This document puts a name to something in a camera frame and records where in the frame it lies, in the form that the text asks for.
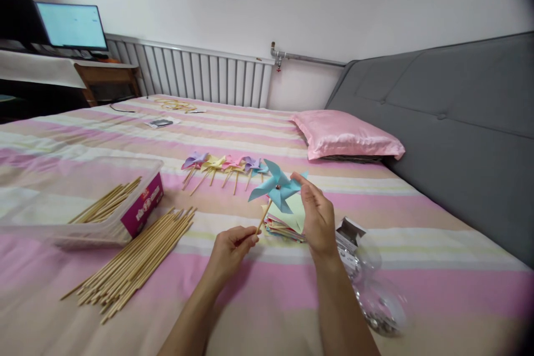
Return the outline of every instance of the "hand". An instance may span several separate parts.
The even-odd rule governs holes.
[[[339,257],[335,242],[334,206],[323,195],[323,191],[302,177],[291,174],[291,179],[301,184],[300,196],[306,212],[304,233],[313,257]]]
[[[250,248],[258,242],[258,236],[255,233],[256,227],[253,226],[247,228],[237,226],[219,233],[203,278],[205,277],[222,289],[230,277],[239,270]]]

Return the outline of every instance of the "white wall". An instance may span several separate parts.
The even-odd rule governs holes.
[[[349,61],[534,29],[527,0],[40,0],[97,4],[105,31],[252,56],[271,41]],[[322,108],[340,69],[284,61],[269,107]]]

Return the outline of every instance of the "paper pinwheel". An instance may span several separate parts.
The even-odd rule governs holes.
[[[212,156],[210,155],[207,160],[202,163],[202,166],[200,167],[200,172],[204,172],[206,171],[206,174],[202,177],[202,179],[200,180],[200,182],[198,183],[198,185],[195,186],[195,188],[193,189],[193,191],[189,194],[189,196],[192,196],[193,193],[195,193],[196,189],[200,186],[200,184],[202,184],[202,182],[204,181],[204,179],[213,171],[213,176],[211,177],[211,182],[210,182],[210,186],[211,184],[213,184],[213,178],[215,178],[215,173],[217,172],[217,170],[220,170],[222,169],[223,167],[223,163],[224,163],[224,160],[225,160],[225,157],[221,157],[220,159],[217,159],[217,157],[215,156]]]
[[[252,168],[252,176],[255,176],[257,174],[261,174],[261,183],[263,183],[263,175],[267,174],[269,172],[269,167],[266,165],[260,163],[259,168]]]
[[[295,180],[289,180],[277,164],[265,159],[264,161],[273,176],[252,191],[249,201],[263,195],[268,195],[271,199],[270,202],[272,201],[281,212],[293,214],[285,200],[300,190],[300,184]],[[305,172],[302,176],[306,178],[308,173]]]
[[[184,187],[182,188],[182,190],[185,189],[185,187],[188,185],[189,181],[195,174],[196,170],[200,168],[200,166],[206,161],[206,159],[207,153],[201,154],[197,152],[193,152],[191,156],[185,159],[185,162],[182,165],[182,170],[190,168],[191,171],[189,171],[189,174],[185,177],[183,181]]]
[[[235,168],[240,169],[241,168],[241,161],[242,157],[240,159],[234,160],[234,158],[231,155],[226,156],[226,161],[222,163],[222,169],[223,171],[226,171],[226,169],[230,168],[230,171],[232,171]]]
[[[243,160],[242,157],[237,159],[237,160],[234,160],[231,155],[227,155],[226,156],[226,161],[224,163],[222,163],[222,167],[223,167],[222,170],[226,171],[226,173],[228,174],[226,176],[226,179],[222,183],[223,184],[222,187],[224,187],[226,185],[226,182],[228,181],[228,178],[230,178],[230,175],[232,174],[232,172],[235,171],[235,173],[236,173],[236,175],[235,175],[235,185],[234,185],[234,195],[235,195],[235,190],[238,188],[239,173],[245,171],[244,167],[241,166],[241,161],[242,160]]]
[[[243,157],[243,161],[245,162],[245,172],[249,172],[250,169],[258,170],[260,168],[261,159],[254,160],[252,157],[247,156]]]
[[[249,187],[250,179],[255,176],[259,170],[261,170],[261,158],[254,160],[252,157],[243,157],[245,162],[245,173],[249,174],[249,180],[246,182],[245,191]]]
[[[191,156],[185,159],[184,164],[182,165],[182,170],[186,170],[191,167],[193,164],[198,165],[202,164],[207,159],[207,153],[197,153],[193,152]]]

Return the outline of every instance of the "bamboo skewer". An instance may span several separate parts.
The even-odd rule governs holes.
[[[267,205],[267,208],[265,209],[265,212],[263,213],[263,217],[261,218],[260,225],[258,225],[258,228],[256,228],[256,235],[260,231],[261,225],[263,224],[263,220],[265,220],[265,216],[267,215],[267,212],[269,211],[269,207],[271,207],[272,203],[273,203],[273,200],[269,199],[269,204]]]
[[[250,179],[252,178],[252,169],[249,172],[249,180],[246,182],[245,192],[249,188]]]
[[[197,190],[197,188],[200,186],[200,184],[202,184],[202,182],[204,182],[204,180],[206,179],[206,177],[208,176],[208,174],[210,173],[211,171],[208,171],[206,172],[206,174],[202,177],[202,179],[200,180],[200,182],[198,183],[198,185],[195,186],[195,188],[193,189],[193,192],[191,192],[189,194],[189,196],[193,196],[193,193],[195,193],[195,191]]]
[[[97,200],[91,206],[86,208],[76,217],[68,222],[68,224],[88,224],[101,223],[109,218],[113,212],[125,201],[128,196],[138,187],[142,177],[126,185],[117,185],[104,197]]]
[[[191,173],[193,172],[194,169],[195,169],[195,166],[191,167],[191,169],[189,170],[189,173],[187,174],[187,176],[182,181],[182,184],[185,184],[185,181],[187,181],[189,179],[189,177],[191,176]]]
[[[211,177],[210,186],[211,186],[211,184],[213,184],[213,178],[215,178],[215,173],[216,172],[217,172],[217,169],[213,169],[213,177]]]
[[[172,208],[61,300],[77,291],[79,306],[102,307],[101,324],[105,324],[122,310],[172,252],[191,226],[195,211],[196,208],[190,207],[186,212],[182,209],[174,213]]]
[[[189,176],[187,177],[187,179],[185,181],[184,186],[182,187],[182,190],[185,190],[185,188],[189,184],[189,181],[191,181],[191,178],[193,178],[193,175],[196,173],[196,170],[197,170],[197,168],[193,167],[193,169],[191,170],[191,173],[189,174]]]
[[[235,172],[234,196],[235,196],[235,190],[238,188],[238,178],[239,178],[239,171],[236,171]]]
[[[228,178],[230,178],[230,175],[232,175],[232,172],[234,172],[234,170],[230,170],[230,172],[227,173],[226,178],[224,182],[222,183],[223,185],[221,187],[224,187],[226,185],[226,181],[228,181]]]

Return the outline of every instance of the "striped bedsheet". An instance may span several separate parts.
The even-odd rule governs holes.
[[[503,354],[532,311],[532,271],[399,179],[383,165],[308,161],[290,113],[184,99],[207,109],[184,115],[151,96],[33,118],[0,127],[0,215],[70,168],[96,156],[164,162],[165,196],[152,214],[198,207],[195,223],[126,308],[100,326],[99,308],[58,302],[117,250],[64,253],[0,236],[0,349],[24,355],[154,355],[199,281],[218,232],[257,225],[265,199],[247,202],[261,182],[221,188],[205,181],[193,196],[180,166],[193,151],[266,157],[286,174],[309,172],[331,199],[336,219],[368,229],[383,259],[380,277],[406,296],[413,324],[402,338],[374,335],[387,355]],[[158,130],[144,122],[172,116]],[[307,245],[262,235],[217,304],[207,349],[213,355],[321,355],[315,271]]]

